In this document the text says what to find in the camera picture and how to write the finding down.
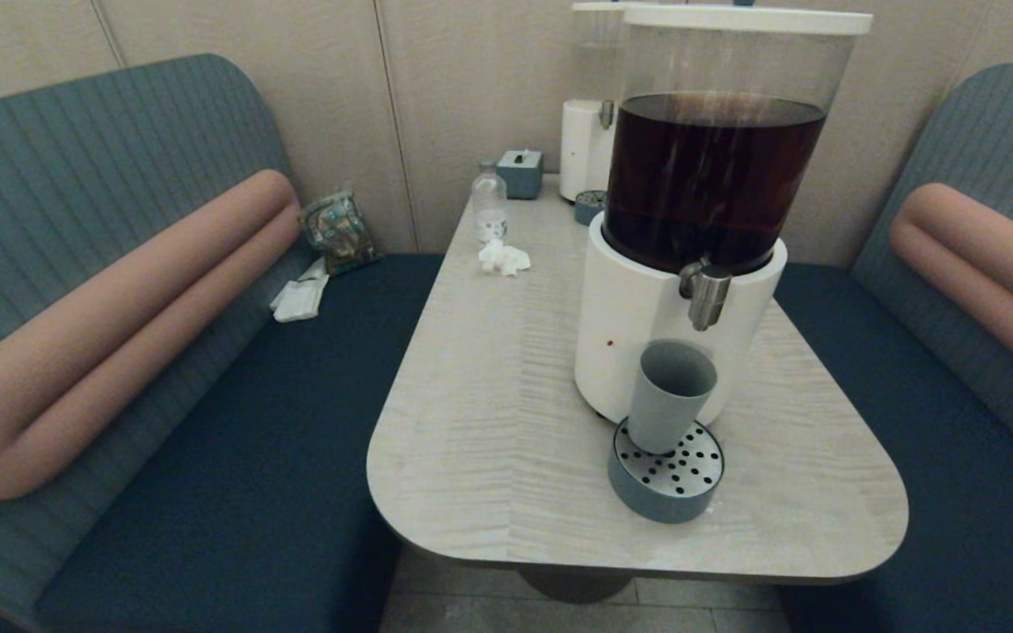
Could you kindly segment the large dark tea dispenser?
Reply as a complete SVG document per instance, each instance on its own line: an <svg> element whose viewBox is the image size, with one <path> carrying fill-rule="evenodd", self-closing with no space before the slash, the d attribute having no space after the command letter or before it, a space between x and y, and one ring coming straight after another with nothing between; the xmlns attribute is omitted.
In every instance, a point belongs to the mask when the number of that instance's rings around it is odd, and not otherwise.
<svg viewBox="0 0 1013 633"><path fill-rule="evenodd" d="M788 263L785 220L864 35L624 23L609 203L588 225L574 363L600 416L630 413L638 357L656 339L691 342L716 366L700 424L726 409ZM696 331L679 273L703 257L732 283L718 322Z"/></svg>

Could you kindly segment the grey-blue plastic cup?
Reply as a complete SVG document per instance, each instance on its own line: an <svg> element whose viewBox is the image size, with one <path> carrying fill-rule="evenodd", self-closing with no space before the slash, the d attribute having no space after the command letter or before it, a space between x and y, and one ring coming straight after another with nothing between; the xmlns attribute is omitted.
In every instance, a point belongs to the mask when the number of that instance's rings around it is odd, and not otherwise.
<svg viewBox="0 0 1013 633"><path fill-rule="evenodd" d="M717 383L711 357L691 342L648 342L638 357L632 386L626 422L631 441L650 454L675 448L695 424Z"/></svg>

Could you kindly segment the metal dispenser tap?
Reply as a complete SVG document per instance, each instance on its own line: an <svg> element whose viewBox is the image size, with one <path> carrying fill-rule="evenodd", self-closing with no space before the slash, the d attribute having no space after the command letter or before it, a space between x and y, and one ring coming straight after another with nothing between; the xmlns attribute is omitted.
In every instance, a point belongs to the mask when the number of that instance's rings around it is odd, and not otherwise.
<svg viewBox="0 0 1013 633"><path fill-rule="evenodd" d="M679 273L679 294L689 300L688 316L696 331L707 331L723 312L732 274L703 257Z"/></svg>

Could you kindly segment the crumpled white tissue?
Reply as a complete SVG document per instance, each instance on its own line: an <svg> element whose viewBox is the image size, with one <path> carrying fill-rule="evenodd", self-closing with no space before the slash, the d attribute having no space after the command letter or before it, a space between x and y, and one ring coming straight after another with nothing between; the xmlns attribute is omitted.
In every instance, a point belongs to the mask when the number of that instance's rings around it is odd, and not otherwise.
<svg viewBox="0 0 1013 633"><path fill-rule="evenodd" d="M499 239L487 242L478 253L478 260L483 272L498 272L502 276L517 276L531 267L530 256L526 252L510 247Z"/></svg>

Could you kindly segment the clear plastic bottle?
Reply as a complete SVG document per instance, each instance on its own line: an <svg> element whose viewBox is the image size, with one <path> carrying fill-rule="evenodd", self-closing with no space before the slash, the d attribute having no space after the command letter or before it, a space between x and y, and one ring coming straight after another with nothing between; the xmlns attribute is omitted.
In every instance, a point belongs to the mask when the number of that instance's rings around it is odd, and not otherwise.
<svg viewBox="0 0 1013 633"><path fill-rule="evenodd" d="M479 248L491 240L506 240L506 181L498 174L496 162L481 160L470 194Z"/></svg>

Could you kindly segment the small blue drip tray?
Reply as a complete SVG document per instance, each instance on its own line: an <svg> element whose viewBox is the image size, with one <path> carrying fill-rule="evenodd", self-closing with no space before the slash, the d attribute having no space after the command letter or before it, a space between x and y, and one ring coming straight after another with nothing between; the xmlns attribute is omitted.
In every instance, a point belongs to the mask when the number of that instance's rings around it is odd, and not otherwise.
<svg viewBox="0 0 1013 633"><path fill-rule="evenodd" d="M573 202L574 220L583 227L588 227L596 216L607 212L608 203L607 191L580 192Z"/></svg>

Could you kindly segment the blue-grey tissue box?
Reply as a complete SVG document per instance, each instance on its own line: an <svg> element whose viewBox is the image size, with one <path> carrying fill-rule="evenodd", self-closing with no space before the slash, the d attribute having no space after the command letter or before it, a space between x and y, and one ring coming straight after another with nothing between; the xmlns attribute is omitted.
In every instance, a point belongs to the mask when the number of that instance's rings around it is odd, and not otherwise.
<svg viewBox="0 0 1013 633"><path fill-rule="evenodd" d="M543 183L543 152L539 149L508 149L496 164L496 173L506 184L508 200L535 200Z"/></svg>

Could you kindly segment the small white drink dispenser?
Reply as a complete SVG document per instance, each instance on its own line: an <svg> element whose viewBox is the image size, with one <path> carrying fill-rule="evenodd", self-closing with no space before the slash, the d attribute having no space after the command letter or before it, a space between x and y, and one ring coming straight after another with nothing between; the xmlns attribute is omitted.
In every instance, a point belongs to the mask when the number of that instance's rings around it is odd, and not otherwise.
<svg viewBox="0 0 1013 633"><path fill-rule="evenodd" d="M560 196L604 191L622 96L623 14L632 3L574 3L573 64L560 129Z"/></svg>

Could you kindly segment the printed snack bag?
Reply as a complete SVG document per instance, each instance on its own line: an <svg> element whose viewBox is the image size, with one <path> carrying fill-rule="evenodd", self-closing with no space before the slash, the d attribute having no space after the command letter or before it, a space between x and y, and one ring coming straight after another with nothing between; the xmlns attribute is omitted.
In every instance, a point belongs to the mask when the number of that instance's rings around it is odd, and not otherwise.
<svg viewBox="0 0 1013 633"><path fill-rule="evenodd" d="M331 276L383 259L348 187L307 204L299 214L299 224L310 247L323 256Z"/></svg>

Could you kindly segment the white napkin pack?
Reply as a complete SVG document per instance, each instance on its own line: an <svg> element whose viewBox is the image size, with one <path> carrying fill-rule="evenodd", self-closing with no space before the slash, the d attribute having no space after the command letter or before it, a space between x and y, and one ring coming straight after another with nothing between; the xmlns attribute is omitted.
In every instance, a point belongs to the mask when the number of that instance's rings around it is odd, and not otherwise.
<svg viewBox="0 0 1013 633"><path fill-rule="evenodd" d="M304 273L286 283L272 298L272 320L296 322L314 319L329 280L325 257L317 258Z"/></svg>

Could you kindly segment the blue perforated drip tray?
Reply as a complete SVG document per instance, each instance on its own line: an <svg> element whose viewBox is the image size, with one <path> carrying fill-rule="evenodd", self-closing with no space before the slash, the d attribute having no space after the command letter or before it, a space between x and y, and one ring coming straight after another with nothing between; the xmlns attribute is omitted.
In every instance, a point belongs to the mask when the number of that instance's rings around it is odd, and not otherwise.
<svg viewBox="0 0 1013 633"><path fill-rule="evenodd" d="M623 418L612 436L609 484L632 512L681 524L707 512L723 481L726 458L711 430L695 422L666 453L648 453L630 437Z"/></svg>

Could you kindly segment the blue upholstered bench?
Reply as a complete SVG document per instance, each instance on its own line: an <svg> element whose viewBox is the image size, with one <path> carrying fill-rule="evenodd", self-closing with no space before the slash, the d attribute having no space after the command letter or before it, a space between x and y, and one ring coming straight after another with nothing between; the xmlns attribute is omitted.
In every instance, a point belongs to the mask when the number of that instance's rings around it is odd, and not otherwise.
<svg viewBox="0 0 1013 633"><path fill-rule="evenodd" d="M261 170L294 187L271 109L217 55L0 98L0 341ZM0 500L0 633L377 632L401 545L368 446L442 259L335 276L314 319L279 324L315 260L299 214L68 468Z"/></svg>
<svg viewBox="0 0 1013 633"><path fill-rule="evenodd" d="M777 303L903 477L903 544L875 571L777 589L792 633L1013 633L1013 353L890 249L914 189L1013 220L1013 63L933 112L849 270L791 263Z"/></svg>

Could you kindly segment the white dispenser lid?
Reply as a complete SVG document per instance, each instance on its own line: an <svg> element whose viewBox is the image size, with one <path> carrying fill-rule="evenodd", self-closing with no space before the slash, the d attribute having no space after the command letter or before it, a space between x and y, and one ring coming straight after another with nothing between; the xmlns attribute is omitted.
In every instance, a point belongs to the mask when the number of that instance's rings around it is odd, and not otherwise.
<svg viewBox="0 0 1013 633"><path fill-rule="evenodd" d="M871 13L799 11L755 5L627 4L624 23L696 31L743 33L803 33L859 36L870 31Z"/></svg>

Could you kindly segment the pink bolster cushion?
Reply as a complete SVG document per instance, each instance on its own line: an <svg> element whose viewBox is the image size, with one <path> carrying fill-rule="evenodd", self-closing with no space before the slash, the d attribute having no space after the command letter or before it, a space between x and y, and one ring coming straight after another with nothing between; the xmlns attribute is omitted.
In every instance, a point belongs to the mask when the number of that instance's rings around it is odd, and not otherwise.
<svg viewBox="0 0 1013 633"><path fill-rule="evenodd" d="M1013 353L1013 220L949 186L910 193L890 249Z"/></svg>
<svg viewBox="0 0 1013 633"><path fill-rule="evenodd" d="M299 200L261 170L0 341L0 500L59 476L292 247Z"/></svg>

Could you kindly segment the round table pedestal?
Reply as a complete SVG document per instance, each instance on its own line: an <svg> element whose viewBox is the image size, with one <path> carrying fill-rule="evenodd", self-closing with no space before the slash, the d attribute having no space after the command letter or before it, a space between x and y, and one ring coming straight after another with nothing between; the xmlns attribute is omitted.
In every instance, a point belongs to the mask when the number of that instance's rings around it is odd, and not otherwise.
<svg viewBox="0 0 1013 633"><path fill-rule="evenodd" d="M551 600L570 604L590 604L608 600L631 585L630 574L586 574L524 569L519 571L536 592Z"/></svg>

